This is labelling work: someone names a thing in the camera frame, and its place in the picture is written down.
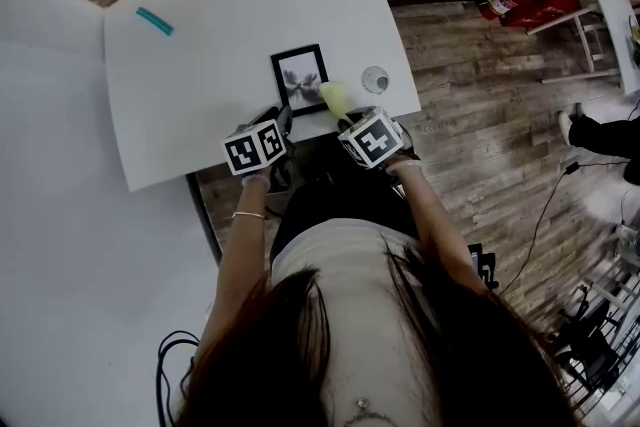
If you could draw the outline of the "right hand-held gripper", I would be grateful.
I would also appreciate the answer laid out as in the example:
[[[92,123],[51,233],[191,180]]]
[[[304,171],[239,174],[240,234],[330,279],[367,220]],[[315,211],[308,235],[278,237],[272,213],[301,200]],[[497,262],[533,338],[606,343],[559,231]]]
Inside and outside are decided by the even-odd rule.
[[[338,121],[338,140],[361,167],[372,169],[390,156],[413,152],[409,132],[382,107],[364,107],[345,114]]]

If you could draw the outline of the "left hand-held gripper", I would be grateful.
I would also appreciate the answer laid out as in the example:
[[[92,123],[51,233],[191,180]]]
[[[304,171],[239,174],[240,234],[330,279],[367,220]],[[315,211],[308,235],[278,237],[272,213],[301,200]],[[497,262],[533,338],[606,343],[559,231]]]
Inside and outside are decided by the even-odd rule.
[[[240,125],[221,142],[234,176],[248,176],[271,168],[272,190],[289,190],[292,184],[294,144],[289,140],[293,112],[289,105],[270,107],[248,124]]]

